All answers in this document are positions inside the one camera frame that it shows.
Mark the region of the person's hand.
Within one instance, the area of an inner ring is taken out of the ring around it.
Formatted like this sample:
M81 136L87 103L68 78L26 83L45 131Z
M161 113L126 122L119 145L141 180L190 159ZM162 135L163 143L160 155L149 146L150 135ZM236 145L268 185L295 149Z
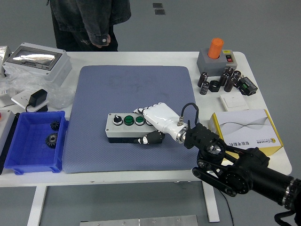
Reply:
M107 37L104 38L104 39L102 39L99 43L92 42L92 44L94 46L96 46L97 48L102 48L102 47L109 46L110 43L111 43L111 37L110 37L110 35L107 35Z

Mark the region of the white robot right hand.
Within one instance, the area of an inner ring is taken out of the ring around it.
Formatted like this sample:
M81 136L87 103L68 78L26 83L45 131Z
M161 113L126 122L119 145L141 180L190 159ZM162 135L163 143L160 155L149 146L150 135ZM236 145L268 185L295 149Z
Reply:
M143 115L144 119L156 129L142 138L135 140L136 143L148 145L159 143L169 134L174 141L182 144L185 141L187 123L183 122L183 116L178 115L163 102L145 108L137 108L134 113Z

